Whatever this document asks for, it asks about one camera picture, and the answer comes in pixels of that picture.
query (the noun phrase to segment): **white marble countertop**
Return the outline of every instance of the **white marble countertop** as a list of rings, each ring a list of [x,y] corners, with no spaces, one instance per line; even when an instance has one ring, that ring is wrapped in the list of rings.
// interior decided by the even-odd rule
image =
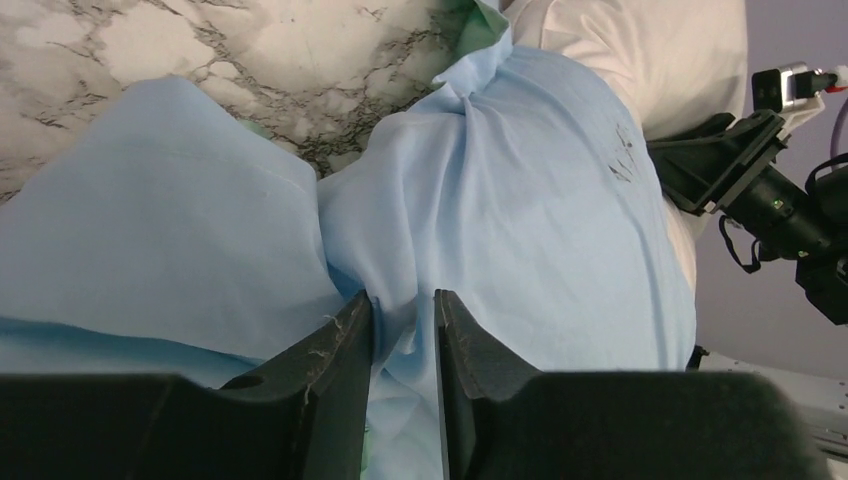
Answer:
[[[321,175],[427,93],[470,0],[2,0],[0,202],[139,80],[194,81]]]

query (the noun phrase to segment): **white pillow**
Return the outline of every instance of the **white pillow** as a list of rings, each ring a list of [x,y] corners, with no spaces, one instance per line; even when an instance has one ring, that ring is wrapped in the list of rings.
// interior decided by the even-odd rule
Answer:
[[[517,45],[558,52],[595,71],[645,138],[742,115],[748,74],[744,0],[514,0],[504,12]],[[669,239],[695,288],[695,238],[707,216],[666,199]]]

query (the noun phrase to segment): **wrinkled fabric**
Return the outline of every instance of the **wrinkled fabric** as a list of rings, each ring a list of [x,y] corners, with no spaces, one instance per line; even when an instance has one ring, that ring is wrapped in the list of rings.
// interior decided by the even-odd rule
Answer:
[[[129,89],[0,208],[0,370],[217,387],[375,305],[365,478],[441,478],[433,293],[544,370],[676,370],[694,298],[640,128],[508,33],[316,182],[200,90]]]

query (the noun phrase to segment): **light blue cloth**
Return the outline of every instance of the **light blue cloth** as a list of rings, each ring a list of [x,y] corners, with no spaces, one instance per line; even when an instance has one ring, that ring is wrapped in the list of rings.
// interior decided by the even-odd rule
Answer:
[[[188,82],[129,89],[0,208],[0,370],[219,386],[365,287],[378,314],[365,476],[431,480],[437,288],[542,369],[682,369],[694,299],[612,91],[509,35],[437,81],[317,184]]]

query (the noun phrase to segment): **purple wall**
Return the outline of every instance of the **purple wall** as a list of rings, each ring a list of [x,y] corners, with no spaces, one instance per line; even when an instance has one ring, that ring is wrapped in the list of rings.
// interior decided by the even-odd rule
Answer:
[[[848,64],[848,0],[748,0],[748,26],[750,73],[795,61],[823,69]],[[777,168],[799,185],[828,159],[846,98],[848,92],[826,96],[827,111],[796,130],[778,157]],[[747,253],[750,237],[734,238],[740,254]],[[833,326],[807,303],[794,264],[775,262],[747,275],[728,256],[715,221],[699,241],[698,260],[699,343],[739,360],[848,378],[848,327]]]

